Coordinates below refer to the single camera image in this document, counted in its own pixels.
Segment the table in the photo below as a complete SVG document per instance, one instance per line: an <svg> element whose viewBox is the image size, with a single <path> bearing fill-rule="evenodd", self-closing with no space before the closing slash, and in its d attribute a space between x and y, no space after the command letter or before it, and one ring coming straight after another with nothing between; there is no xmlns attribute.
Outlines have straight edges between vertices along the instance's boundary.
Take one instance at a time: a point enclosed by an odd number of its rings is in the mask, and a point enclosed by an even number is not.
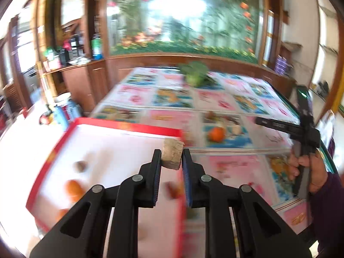
<svg viewBox="0 0 344 258"><path fill-rule="evenodd" d="M294 197L287 178L292 141L285 133L254 124L255 116L299 123L296 109L264 80L216 72L209 76L217 84L192 88L176 69L135 68L92 117L183 130L185 146L207 174L229 186L249 184L305 241L314 241L307 228L307 203ZM209 140L217 125L226 129L220 143ZM323 145L321 153L327 170L336 172ZM192 214L185 219L187 257L204 253L204 210Z"/></svg>

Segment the silver bolt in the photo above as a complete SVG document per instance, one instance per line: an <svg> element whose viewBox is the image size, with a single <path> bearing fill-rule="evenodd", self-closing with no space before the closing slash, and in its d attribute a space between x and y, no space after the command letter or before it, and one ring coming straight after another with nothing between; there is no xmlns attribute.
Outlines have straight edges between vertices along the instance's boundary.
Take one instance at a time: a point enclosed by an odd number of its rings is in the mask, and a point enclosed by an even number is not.
<svg viewBox="0 0 344 258"><path fill-rule="evenodd" d="M201 176L201 181L203 182L209 182L212 180L212 177L210 175L202 175Z"/></svg>
<svg viewBox="0 0 344 258"><path fill-rule="evenodd" d="M99 184L97 184L97 185L92 187L92 192L93 193L99 193L102 190L103 190L103 187L101 185L99 185Z"/></svg>
<svg viewBox="0 0 344 258"><path fill-rule="evenodd" d="M252 191L252 188L251 188L251 186L245 184L241 187L241 190L248 193L248 192Z"/></svg>
<svg viewBox="0 0 344 258"><path fill-rule="evenodd" d="M141 180L143 180L143 176L142 175L134 175L132 177L132 180L133 181L141 181Z"/></svg>

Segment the floral mural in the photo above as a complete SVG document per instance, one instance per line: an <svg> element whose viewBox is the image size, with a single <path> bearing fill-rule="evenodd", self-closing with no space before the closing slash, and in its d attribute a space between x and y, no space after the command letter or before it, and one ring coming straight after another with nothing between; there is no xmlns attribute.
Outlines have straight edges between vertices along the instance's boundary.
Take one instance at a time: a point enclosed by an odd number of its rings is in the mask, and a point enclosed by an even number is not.
<svg viewBox="0 0 344 258"><path fill-rule="evenodd" d="M108 0L111 54L181 52L256 63L258 0Z"/></svg>

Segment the leafy green vegetable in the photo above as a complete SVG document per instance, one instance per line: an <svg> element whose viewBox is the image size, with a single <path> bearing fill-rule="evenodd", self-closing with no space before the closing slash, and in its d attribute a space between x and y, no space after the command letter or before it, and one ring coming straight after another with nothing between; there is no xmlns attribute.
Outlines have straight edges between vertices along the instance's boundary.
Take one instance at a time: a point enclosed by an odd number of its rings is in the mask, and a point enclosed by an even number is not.
<svg viewBox="0 0 344 258"><path fill-rule="evenodd" d="M185 75L185 80L193 87L212 86L216 81L208 76L208 67L200 61L189 64L180 64L180 72Z"/></svg>

